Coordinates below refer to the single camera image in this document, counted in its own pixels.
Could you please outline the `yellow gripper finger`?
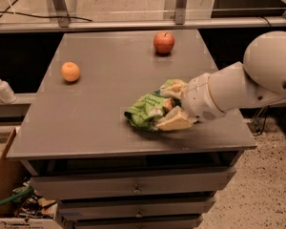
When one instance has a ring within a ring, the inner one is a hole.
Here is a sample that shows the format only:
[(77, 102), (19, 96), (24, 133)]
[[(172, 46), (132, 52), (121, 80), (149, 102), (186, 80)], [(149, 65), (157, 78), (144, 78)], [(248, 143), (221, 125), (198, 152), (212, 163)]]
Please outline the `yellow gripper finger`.
[(160, 131), (175, 131), (191, 128), (197, 119), (188, 115), (181, 107), (176, 106), (164, 117), (154, 123), (154, 127)]
[(160, 87), (160, 94), (165, 97), (181, 99), (187, 83), (180, 79), (169, 79)]

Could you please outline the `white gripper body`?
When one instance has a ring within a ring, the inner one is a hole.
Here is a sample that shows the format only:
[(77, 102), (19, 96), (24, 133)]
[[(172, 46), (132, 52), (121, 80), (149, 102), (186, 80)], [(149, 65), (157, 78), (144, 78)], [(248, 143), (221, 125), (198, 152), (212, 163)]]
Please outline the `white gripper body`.
[(210, 87), (209, 73), (193, 78), (181, 96), (181, 107), (191, 117), (200, 122), (212, 121), (226, 115), (214, 103)]

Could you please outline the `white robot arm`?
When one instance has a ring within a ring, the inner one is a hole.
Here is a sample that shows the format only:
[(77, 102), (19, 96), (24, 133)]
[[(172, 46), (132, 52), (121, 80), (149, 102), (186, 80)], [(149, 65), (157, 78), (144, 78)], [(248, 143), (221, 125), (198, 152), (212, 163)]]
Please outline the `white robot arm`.
[(154, 127), (161, 131), (188, 129), (196, 122), (212, 121), (235, 109), (286, 103), (286, 31), (257, 37), (241, 62), (160, 93), (181, 102), (156, 120)]

